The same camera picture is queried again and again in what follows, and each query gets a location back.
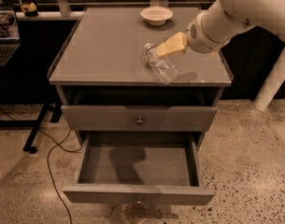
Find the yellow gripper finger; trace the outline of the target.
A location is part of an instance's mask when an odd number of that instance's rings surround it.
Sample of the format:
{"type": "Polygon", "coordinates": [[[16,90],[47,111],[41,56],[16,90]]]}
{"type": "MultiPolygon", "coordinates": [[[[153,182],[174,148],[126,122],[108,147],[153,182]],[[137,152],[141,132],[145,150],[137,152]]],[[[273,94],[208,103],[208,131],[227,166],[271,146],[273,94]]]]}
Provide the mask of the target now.
{"type": "Polygon", "coordinates": [[[154,57],[161,58],[174,53],[182,52],[187,47],[187,35],[178,32],[155,48],[154,57]]]}

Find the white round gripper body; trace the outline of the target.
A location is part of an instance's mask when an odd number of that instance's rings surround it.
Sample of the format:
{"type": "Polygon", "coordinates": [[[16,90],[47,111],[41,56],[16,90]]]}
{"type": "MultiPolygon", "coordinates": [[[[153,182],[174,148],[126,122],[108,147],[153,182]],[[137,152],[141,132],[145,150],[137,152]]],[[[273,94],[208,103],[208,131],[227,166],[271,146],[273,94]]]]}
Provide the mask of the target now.
{"type": "Polygon", "coordinates": [[[216,17],[208,11],[202,12],[187,27],[187,41],[198,53],[210,53],[221,49],[230,41],[225,30],[223,16],[216,17]]]}

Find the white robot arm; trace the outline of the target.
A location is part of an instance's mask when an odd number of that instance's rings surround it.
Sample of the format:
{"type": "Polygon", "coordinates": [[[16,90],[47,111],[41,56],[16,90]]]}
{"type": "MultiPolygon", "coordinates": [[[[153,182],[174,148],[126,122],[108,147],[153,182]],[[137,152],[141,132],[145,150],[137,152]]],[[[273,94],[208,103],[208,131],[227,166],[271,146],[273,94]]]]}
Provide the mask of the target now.
{"type": "Polygon", "coordinates": [[[218,50],[236,35],[262,27],[285,43],[285,0],[216,0],[188,25],[152,52],[156,58],[191,48],[198,53],[218,50]]]}

